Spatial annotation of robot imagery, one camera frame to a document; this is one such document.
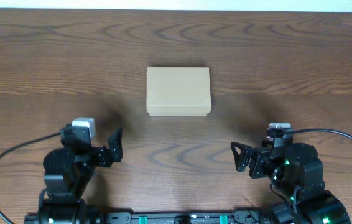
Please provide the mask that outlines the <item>brown cardboard box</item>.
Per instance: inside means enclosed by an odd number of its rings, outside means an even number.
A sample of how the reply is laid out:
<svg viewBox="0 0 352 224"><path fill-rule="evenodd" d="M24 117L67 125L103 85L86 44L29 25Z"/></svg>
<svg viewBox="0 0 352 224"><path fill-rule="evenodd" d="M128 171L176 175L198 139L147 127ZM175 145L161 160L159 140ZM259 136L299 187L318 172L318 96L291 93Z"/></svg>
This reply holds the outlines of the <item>brown cardboard box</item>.
<svg viewBox="0 0 352 224"><path fill-rule="evenodd" d="M211 111L208 67L149 67L146 110L151 117L205 117Z"/></svg>

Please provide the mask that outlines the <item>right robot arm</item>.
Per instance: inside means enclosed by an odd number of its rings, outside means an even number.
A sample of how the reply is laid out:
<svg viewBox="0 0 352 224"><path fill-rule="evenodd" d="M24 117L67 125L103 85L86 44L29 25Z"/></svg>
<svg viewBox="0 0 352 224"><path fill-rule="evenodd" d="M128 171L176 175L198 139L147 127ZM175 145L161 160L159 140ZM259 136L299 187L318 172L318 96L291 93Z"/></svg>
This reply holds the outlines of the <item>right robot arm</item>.
<svg viewBox="0 0 352 224"><path fill-rule="evenodd" d="M259 223L350 223L343 204L323 180L323 164L313 145L291 135L271 137L261 147L231 143L236 170L253 179L269 178L282 203L263 210Z"/></svg>

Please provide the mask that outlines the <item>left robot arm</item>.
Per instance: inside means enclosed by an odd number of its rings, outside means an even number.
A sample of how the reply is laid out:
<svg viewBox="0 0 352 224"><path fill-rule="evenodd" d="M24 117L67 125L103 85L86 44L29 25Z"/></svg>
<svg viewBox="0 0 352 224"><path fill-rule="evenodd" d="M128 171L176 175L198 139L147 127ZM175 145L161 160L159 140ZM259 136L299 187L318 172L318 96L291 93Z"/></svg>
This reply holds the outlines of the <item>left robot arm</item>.
<svg viewBox="0 0 352 224"><path fill-rule="evenodd" d="M62 148L51 151L43 161L48 198L40 202L32 223L105 223L101 210L88 206L82 195L97 167L110 168L121 162L123 129L108 137L108 147L93 147L90 129L66 125L60 130Z"/></svg>

